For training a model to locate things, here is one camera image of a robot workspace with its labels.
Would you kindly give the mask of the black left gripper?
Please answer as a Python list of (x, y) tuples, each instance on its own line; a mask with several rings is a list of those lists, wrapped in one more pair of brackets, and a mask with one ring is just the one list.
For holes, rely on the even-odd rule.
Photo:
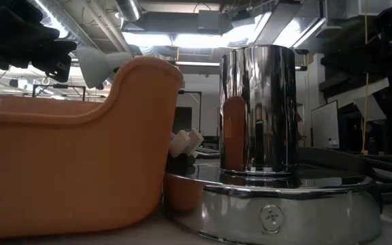
[(71, 67), (67, 54), (77, 43), (59, 39), (60, 31), (44, 26), (42, 19), (42, 12), (27, 0), (0, 0), (0, 68), (34, 62), (47, 77), (66, 82)]

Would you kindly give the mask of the orange plastic bin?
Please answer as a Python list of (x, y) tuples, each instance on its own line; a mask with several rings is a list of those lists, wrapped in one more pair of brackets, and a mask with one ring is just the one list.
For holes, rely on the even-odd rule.
[(181, 72), (136, 58), (102, 103), (0, 95), (0, 238), (117, 229), (157, 207)]

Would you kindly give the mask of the white desk lamp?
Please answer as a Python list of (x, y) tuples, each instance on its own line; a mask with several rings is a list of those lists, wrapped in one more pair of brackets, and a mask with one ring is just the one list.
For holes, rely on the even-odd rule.
[(86, 46), (77, 47), (76, 56), (88, 88), (98, 87), (110, 75), (115, 74), (120, 67), (133, 59), (128, 52), (106, 54)]

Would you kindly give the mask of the whiteboard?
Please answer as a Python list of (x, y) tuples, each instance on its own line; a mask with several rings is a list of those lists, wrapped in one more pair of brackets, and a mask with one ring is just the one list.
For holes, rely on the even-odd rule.
[(311, 111), (312, 145), (316, 148), (340, 147), (338, 101), (332, 101)]

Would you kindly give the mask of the chrome cylinder on round base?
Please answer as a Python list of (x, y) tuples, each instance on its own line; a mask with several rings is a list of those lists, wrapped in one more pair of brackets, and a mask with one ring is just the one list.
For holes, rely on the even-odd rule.
[(219, 99), (219, 161), (165, 175), (164, 210), (175, 223), (243, 245), (358, 245), (380, 235), (375, 181), (299, 147), (292, 50), (224, 55)]

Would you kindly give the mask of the ceiling light panel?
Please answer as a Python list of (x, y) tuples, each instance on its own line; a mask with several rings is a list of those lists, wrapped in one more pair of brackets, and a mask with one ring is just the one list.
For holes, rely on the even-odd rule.
[(204, 34), (155, 34), (122, 32), (123, 37), (130, 45), (139, 47), (151, 46), (177, 46), (179, 48), (232, 48), (244, 46), (249, 43), (248, 38), (239, 36), (234, 32), (221, 35)]

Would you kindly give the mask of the silver ceiling duct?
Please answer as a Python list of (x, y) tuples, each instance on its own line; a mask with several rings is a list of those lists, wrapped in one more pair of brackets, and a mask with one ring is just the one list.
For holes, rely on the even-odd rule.
[(124, 20), (135, 22), (142, 16), (142, 7), (138, 0), (116, 0), (119, 12)]

